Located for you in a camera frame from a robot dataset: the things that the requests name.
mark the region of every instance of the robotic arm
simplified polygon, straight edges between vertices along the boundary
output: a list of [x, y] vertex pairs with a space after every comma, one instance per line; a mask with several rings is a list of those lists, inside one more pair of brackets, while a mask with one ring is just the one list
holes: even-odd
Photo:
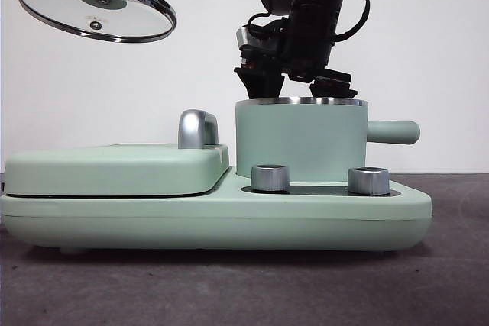
[[[261, 0], [267, 13], [250, 18], [237, 33], [242, 65], [235, 68], [249, 98], [277, 98], [284, 76], [311, 83], [315, 97], [353, 98], [351, 75], [324, 69], [335, 42], [347, 40], [365, 24], [370, 0], [360, 21], [348, 32], [336, 34], [343, 0]], [[270, 15], [288, 15], [265, 26], [253, 21]]]

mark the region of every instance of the mint green pot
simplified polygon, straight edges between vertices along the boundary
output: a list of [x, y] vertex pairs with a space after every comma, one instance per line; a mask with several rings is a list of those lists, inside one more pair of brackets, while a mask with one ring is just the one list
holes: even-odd
[[367, 141], [412, 144], [412, 121], [368, 123], [368, 103], [348, 98], [264, 98], [236, 105], [237, 174], [255, 164], [290, 167], [292, 182], [344, 182], [365, 166]]

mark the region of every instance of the gray floor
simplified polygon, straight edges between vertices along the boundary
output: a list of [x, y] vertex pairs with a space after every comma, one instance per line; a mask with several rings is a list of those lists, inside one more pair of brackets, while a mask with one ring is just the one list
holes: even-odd
[[434, 221], [399, 253], [97, 250], [2, 235], [2, 325], [488, 325], [489, 175], [397, 175]]

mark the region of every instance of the pot lid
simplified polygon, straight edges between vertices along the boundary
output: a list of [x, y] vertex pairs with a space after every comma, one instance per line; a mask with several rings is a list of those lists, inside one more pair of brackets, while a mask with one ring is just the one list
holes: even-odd
[[40, 21], [82, 37], [111, 42], [161, 40], [176, 27], [164, 0], [19, 0]]

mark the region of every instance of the silver knob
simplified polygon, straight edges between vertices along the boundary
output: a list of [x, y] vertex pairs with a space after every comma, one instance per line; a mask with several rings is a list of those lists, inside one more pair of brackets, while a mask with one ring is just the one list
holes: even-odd
[[217, 145], [217, 120], [202, 110], [186, 110], [180, 116], [178, 149], [203, 149], [205, 145]]
[[263, 192], [289, 191], [288, 166], [261, 164], [251, 168], [251, 188]]
[[384, 168], [362, 167], [348, 171], [348, 191], [362, 195], [390, 193], [389, 171]]

